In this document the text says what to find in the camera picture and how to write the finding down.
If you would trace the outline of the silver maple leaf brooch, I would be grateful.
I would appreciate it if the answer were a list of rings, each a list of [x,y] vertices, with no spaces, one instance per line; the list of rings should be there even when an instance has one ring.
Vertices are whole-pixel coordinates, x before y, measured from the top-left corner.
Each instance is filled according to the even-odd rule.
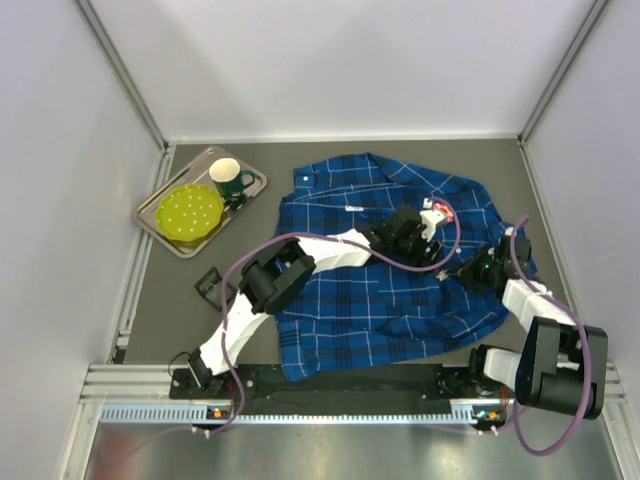
[[[441,270],[437,275],[436,278],[438,281],[442,282],[444,280],[446,280],[449,277],[448,273],[446,270]]]

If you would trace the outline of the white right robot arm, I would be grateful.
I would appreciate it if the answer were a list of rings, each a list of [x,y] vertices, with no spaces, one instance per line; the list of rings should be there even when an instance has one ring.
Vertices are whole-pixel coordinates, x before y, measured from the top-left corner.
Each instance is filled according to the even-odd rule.
[[[482,344],[472,350],[472,378],[487,389],[502,384],[523,406],[573,415],[582,401],[585,359],[575,321],[553,303],[551,291],[532,274],[531,244],[504,235],[448,275],[476,293],[493,294],[527,331],[523,349]]]

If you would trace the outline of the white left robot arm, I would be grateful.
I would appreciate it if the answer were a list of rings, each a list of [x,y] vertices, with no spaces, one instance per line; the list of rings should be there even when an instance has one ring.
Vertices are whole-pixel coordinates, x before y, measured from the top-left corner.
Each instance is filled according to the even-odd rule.
[[[452,220],[445,205],[430,202],[425,210],[402,207],[387,220],[344,233],[283,234],[270,240],[242,265],[235,298],[220,300],[221,325],[190,354],[188,369],[196,386],[215,388],[257,328],[289,307],[312,275],[363,267],[373,257],[399,261],[408,271],[428,271],[442,249],[432,240]]]

